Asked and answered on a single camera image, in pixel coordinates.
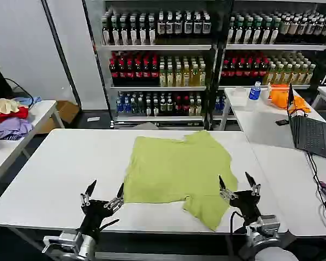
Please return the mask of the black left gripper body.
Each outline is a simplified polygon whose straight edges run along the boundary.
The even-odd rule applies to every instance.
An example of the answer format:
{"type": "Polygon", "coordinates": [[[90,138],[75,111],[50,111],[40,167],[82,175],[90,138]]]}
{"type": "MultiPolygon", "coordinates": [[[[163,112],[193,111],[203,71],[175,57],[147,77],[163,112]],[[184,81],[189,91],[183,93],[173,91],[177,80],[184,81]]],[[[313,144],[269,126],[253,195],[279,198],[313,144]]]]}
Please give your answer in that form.
{"type": "Polygon", "coordinates": [[[115,219],[102,225],[104,219],[113,216],[114,213],[118,211],[118,209],[104,208],[106,203],[108,203],[108,201],[90,200],[90,205],[88,207],[82,207],[82,211],[85,214],[83,222],[79,227],[79,231],[82,235],[90,236],[95,241],[98,241],[100,232],[103,229],[119,222],[119,219],[115,219]]]}

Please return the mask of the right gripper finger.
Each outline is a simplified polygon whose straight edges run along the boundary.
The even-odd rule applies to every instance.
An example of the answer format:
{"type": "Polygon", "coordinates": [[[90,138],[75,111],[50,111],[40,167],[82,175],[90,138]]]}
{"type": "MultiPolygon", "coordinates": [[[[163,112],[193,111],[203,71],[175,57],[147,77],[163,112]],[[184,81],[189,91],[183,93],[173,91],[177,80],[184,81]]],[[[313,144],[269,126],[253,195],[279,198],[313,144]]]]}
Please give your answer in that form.
{"type": "Polygon", "coordinates": [[[252,196],[259,196],[261,184],[256,183],[255,179],[248,172],[245,172],[245,175],[246,175],[248,183],[252,189],[252,196]]]}
{"type": "Polygon", "coordinates": [[[226,201],[231,201],[234,200],[236,198],[238,198],[238,196],[232,192],[231,190],[229,190],[228,188],[226,188],[225,183],[223,182],[222,177],[219,175],[219,185],[220,185],[220,195],[226,200],[226,201]]]}

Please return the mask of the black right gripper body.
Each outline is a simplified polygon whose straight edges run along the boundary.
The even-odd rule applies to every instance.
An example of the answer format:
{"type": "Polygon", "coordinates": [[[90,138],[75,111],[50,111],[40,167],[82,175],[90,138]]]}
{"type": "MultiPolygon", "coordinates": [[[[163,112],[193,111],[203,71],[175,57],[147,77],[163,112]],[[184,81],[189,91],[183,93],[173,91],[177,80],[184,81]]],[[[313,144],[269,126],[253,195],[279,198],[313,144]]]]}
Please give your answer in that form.
{"type": "Polygon", "coordinates": [[[243,190],[234,192],[236,197],[230,200],[232,207],[238,208],[244,219],[244,225],[248,226],[258,220],[261,213],[257,207],[260,201],[260,195],[252,195],[251,190],[243,190]]]}

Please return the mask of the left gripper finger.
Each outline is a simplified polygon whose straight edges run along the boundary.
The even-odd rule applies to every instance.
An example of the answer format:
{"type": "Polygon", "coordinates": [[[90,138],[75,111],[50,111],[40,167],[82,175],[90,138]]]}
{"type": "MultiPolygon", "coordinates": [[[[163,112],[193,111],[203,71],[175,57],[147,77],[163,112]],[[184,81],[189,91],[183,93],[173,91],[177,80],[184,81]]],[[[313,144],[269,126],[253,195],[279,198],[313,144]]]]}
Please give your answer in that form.
{"type": "Polygon", "coordinates": [[[97,180],[95,179],[87,188],[86,191],[83,194],[80,194],[81,196],[81,207],[88,207],[90,205],[90,197],[94,191],[94,188],[96,186],[97,180]]]}
{"type": "Polygon", "coordinates": [[[120,209],[124,204],[124,183],[121,184],[115,198],[104,205],[106,209],[120,209]]]}

